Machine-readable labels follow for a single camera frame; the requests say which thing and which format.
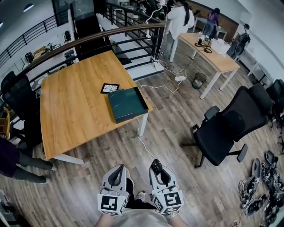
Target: desk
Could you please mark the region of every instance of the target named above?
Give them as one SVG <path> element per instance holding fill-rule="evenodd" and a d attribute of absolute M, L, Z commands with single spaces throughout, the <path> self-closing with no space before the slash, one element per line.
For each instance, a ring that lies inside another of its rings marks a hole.
<path fill-rule="evenodd" d="M 201 55 L 201 57 L 217 71 L 217 73 L 215 74 L 209 85 L 206 87 L 206 89 L 200 96 L 201 99 L 205 97 L 205 95 L 208 93 L 208 91 L 211 89 L 211 87 L 214 85 L 214 83 L 217 81 L 217 79 L 222 73 L 232 72 L 230 76 L 226 79 L 224 84 L 220 87 L 220 90 L 224 89 L 224 87 L 232 79 L 236 71 L 240 68 L 240 66 L 227 54 L 219 55 L 213 50 L 212 50 L 213 53 L 209 54 L 203 51 L 204 49 L 203 47 L 195 46 L 194 44 L 197 43 L 199 40 L 198 34 L 196 33 L 180 34 L 179 39 L 181 39 L 187 45 L 189 45 L 191 48 L 194 49 L 193 55 L 191 56 L 192 59 L 196 55 L 197 51 L 200 51 L 199 54 Z"/>
<path fill-rule="evenodd" d="M 108 96 L 100 93 L 104 83 L 119 84 L 120 89 L 136 87 L 112 51 L 75 63 L 44 79 L 40 122 L 47 159 L 83 164 L 83 160 L 63 153 L 134 120 L 115 123 Z M 152 111 L 146 99 L 145 102 L 149 112 Z M 148 113 L 139 117 L 138 134 L 142 136 Z"/>
<path fill-rule="evenodd" d="M 197 25 L 198 21 L 204 23 L 203 30 L 202 30 L 202 32 L 203 32 L 204 29 L 205 29 L 205 25 L 207 23 L 207 19 L 206 18 L 201 18 L 201 17 L 196 17 L 195 18 L 195 24 L 194 24 L 194 27 L 193 27 L 192 31 L 193 32 L 195 31 L 195 28 L 196 28 L 196 25 Z M 225 40 L 226 35 L 227 35 L 228 32 L 225 29 L 223 29 L 223 28 L 218 28 L 218 26 L 216 27 L 216 29 L 217 29 L 217 34 L 216 34 L 217 38 L 218 38 L 219 33 L 224 33 L 223 40 Z"/>

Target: power strip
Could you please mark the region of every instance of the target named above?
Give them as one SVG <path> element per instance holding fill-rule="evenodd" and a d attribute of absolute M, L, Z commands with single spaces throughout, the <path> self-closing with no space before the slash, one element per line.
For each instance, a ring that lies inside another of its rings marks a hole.
<path fill-rule="evenodd" d="M 185 80 L 185 79 L 186 79 L 185 76 L 177 76 L 177 77 L 175 78 L 176 81 L 183 81 L 183 80 Z"/>

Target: wood plank flooring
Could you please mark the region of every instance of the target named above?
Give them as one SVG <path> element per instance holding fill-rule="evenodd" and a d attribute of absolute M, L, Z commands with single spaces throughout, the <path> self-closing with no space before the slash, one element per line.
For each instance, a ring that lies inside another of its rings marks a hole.
<path fill-rule="evenodd" d="M 191 61 L 191 54 L 190 47 L 180 42 L 172 63 L 174 70 L 184 68 Z M 276 155 L 280 153 L 277 145 L 280 132 L 276 127 L 271 129 L 269 124 L 236 143 L 233 150 L 240 149 L 244 143 L 249 147 L 242 163 L 238 163 L 236 157 L 227 157 L 218 167 L 205 160 L 201 169 L 194 169 L 201 153 L 197 148 L 182 149 L 179 144 L 193 140 L 191 128 L 194 124 L 201 124 L 208 108 L 217 105 L 224 109 L 238 87 L 250 87 L 252 84 L 246 77 L 247 72 L 241 68 L 223 91 L 219 88 L 225 76 L 221 76 L 201 100 L 199 96 L 205 86 L 195 90 L 191 81 L 196 72 L 202 72 L 210 82 L 215 71 L 197 55 L 187 72 L 189 77 L 174 94 L 165 88 L 142 88 L 154 107 L 142 139 L 152 154 L 176 174 L 185 200 L 182 218 L 192 227 L 229 227 L 241 214 L 239 181 L 249 177 L 254 158 L 264 160 L 264 152 L 268 149 Z M 174 75 L 167 71 L 137 81 L 138 86 L 142 84 L 166 85 L 171 90 L 177 87 Z M 138 125 L 138 121 L 134 121 L 71 150 L 70 155 L 84 159 L 82 166 L 54 160 L 57 172 L 27 168 L 36 174 L 50 176 L 52 182 L 49 185 L 0 176 L 0 189 L 6 192 L 34 227 L 92 227 L 100 216 L 97 210 L 98 189 L 104 173 L 110 168 L 125 164 L 136 183 L 134 193 L 140 190 L 151 192 L 148 169 L 153 158 L 137 138 Z M 35 156 L 44 158 L 41 147 L 39 145 L 35 149 Z M 283 176 L 283 157 L 280 157 L 278 165 Z M 256 198 L 265 192 L 267 190 L 261 183 Z M 242 216 L 241 222 L 240 226 L 258 227 L 262 222 L 262 213 L 248 218 Z"/>

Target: trash can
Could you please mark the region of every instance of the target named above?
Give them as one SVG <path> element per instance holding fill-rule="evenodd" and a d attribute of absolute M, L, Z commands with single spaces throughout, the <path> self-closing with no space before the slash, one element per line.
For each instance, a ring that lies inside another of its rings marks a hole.
<path fill-rule="evenodd" d="M 206 76 L 202 73 L 196 73 L 195 77 L 191 83 L 194 89 L 200 89 L 202 85 L 206 82 Z"/>

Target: ponytail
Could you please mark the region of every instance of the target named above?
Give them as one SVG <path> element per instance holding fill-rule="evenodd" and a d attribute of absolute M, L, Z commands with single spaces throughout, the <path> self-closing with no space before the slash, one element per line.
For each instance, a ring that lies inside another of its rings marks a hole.
<path fill-rule="evenodd" d="M 183 26 L 186 26 L 189 21 L 189 10 L 190 8 L 192 9 L 192 7 L 190 7 L 187 2 L 185 2 L 183 6 L 185 7 L 185 23 Z"/>

